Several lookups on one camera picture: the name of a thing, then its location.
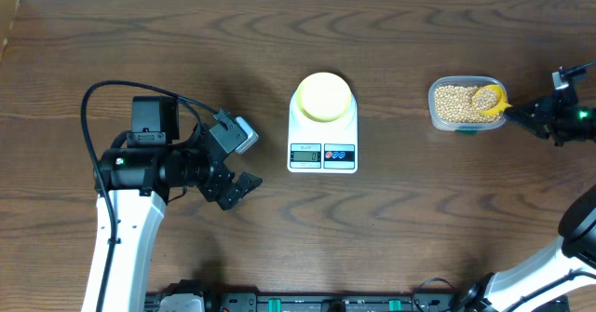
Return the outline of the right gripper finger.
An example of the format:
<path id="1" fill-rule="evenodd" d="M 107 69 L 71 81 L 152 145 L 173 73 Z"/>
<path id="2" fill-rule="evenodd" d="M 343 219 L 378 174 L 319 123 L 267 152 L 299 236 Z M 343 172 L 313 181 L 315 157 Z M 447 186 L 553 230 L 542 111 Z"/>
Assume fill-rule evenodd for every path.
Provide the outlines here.
<path id="1" fill-rule="evenodd" d="M 508 107 L 504 111 L 504 116 L 508 118 L 533 118 L 538 113 L 543 99 L 536 99 L 526 104 Z"/>
<path id="2" fill-rule="evenodd" d="M 536 138 L 548 140 L 550 137 L 550 131 L 548 127 L 540 122 L 536 122 L 532 118 L 507 115 L 506 119 L 507 121 L 510 121 L 513 124 L 522 127 L 532 135 L 536 136 Z"/>

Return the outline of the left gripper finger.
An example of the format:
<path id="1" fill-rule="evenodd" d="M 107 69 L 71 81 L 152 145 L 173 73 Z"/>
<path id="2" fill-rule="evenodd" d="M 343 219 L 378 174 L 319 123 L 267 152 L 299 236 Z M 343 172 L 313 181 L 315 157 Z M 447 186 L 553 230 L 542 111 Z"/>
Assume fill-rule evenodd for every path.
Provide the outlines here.
<path id="1" fill-rule="evenodd" d="M 236 181 L 237 191 L 242 196 L 245 196 L 254 189 L 258 188 L 262 184 L 262 182 L 262 178 L 247 172 L 242 172 Z"/>
<path id="2" fill-rule="evenodd" d="M 222 210 L 231 210 L 243 197 L 243 189 L 235 183 L 230 183 L 217 194 L 215 202 Z"/>

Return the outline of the yellow plastic measuring scoop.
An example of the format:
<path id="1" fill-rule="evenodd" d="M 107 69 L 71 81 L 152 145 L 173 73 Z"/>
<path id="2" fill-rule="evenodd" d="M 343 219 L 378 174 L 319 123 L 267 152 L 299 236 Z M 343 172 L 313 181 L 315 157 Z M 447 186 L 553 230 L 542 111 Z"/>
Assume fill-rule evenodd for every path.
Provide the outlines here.
<path id="1" fill-rule="evenodd" d="M 510 104 L 504 89 L 492 84 L 480 88 L 472 96 L 471 106 L 481 115 L 494 116 L 503 113 Z"/>

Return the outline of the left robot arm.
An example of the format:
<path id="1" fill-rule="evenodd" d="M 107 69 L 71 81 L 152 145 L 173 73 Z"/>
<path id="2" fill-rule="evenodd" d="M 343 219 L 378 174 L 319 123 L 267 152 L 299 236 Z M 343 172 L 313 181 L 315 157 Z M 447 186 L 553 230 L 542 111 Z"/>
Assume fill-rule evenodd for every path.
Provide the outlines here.
<path id="1" fill-rule="evenodd" d="M 233 209 L 262 179 L 224 164 L 258 139 L 249 126 L 196 130 L 170 144 L 164 132 L 119 134 L 96 161 L 97 236 L 83 308 L 140 311 L 159 226 L 173 188 L 195 187 L 222 210 Z"/>

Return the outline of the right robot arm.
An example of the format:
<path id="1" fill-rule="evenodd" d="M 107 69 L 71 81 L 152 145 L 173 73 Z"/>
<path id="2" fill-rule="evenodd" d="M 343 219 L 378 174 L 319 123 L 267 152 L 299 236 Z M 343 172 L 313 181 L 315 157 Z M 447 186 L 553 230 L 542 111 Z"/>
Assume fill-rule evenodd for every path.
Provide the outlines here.
<path id="1" fill-rule="evenodd" d="M 551 137 L 557 146 L 595 139 L 595 111 L 562 93 L 510 107 L 505 115 L 538 137 Z M 454 309 L 533 311 L 594 283 L 595 189 L 590 188 L 563 215 L 550 245 L 509 270 L 487 274 L 460 296 Z"/>

